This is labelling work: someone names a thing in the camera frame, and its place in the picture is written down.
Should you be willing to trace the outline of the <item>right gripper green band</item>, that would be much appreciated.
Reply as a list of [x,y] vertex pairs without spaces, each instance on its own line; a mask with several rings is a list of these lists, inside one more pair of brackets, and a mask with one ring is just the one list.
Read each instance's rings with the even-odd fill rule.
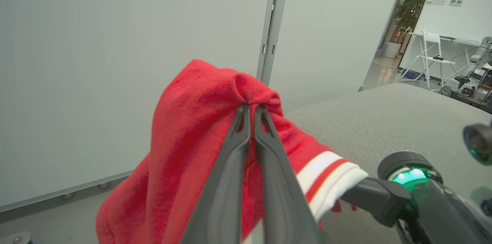
[[492,242],[491,189],[479,187],[462,198],[444,185],[423,155],[412,151],[386,156],[378,177],[365,178],[341,200],[369,212],[386,227],[393,227],[410,203],[399,228],[413,244]]

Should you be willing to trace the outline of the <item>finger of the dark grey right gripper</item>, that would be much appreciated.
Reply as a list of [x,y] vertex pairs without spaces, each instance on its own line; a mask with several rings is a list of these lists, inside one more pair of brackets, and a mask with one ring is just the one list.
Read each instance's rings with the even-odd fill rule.
[[326,244],[315,221],[269,111],[254,111],[256,158],[263,180],[266,244]]

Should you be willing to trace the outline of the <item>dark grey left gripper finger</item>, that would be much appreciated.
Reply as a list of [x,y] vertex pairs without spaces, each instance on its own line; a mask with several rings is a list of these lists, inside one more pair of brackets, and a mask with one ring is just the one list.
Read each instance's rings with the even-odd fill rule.
[[251,140],[251,108],[241,105],[181,238],[182,244],[241,243],[244,167]]

